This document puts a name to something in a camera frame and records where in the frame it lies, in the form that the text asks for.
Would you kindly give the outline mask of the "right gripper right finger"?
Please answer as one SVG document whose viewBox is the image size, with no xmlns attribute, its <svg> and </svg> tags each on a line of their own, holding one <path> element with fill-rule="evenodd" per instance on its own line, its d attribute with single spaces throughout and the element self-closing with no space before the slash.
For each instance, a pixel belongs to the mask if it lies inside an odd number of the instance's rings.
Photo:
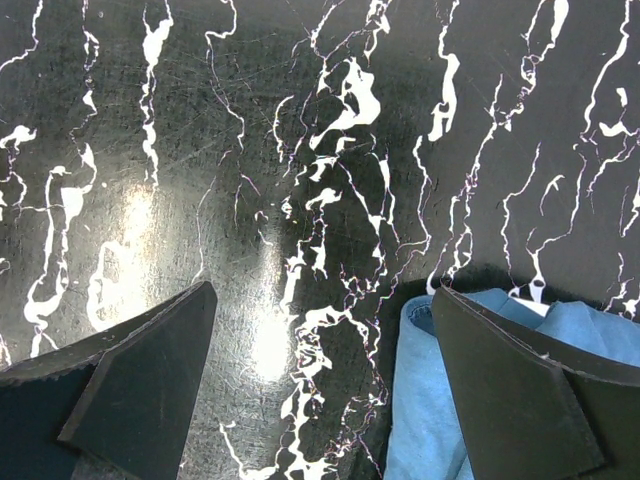
<svg viewBox="0 0 640 480">
<path fill-rule="evenodd" d="M 638 367 L 446 287 L 432 315 L 475 478 L 638 478 Z"/>
</svg>

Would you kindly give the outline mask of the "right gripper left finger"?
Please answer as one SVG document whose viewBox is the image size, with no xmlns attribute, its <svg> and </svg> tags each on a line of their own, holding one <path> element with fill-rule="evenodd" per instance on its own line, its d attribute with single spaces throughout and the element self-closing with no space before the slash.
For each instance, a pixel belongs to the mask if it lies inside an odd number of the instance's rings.
<svg viewBox="0 0 640 480">
<path fill-rule="evenodd" d="M 1 476 L 69 479 L 83 455 L 128 479 L 174 479 L 217 306 L 202 281 L 1 373 Z"/>
</svg>

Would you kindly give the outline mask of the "folded blue t shirt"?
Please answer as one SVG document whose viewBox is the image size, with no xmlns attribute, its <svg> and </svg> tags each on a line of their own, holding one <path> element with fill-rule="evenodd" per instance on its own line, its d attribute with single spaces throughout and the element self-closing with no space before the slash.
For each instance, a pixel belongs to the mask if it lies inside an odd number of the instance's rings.
<svg viewBox="0 0 640 480">
<path fill-rule="evenodd" d="M 468 297 L 514 323 L 582 350 L 639 364 L 639 326 L 618 315 L 583 302 L 556 302 L 550 307 L 523 304 L 500 289 Z M 435 335 L 432 301 L 430 295 L 414 297 L 401 310 L 384 473 L 387 479 L 473 476 Z"/>
</svg>

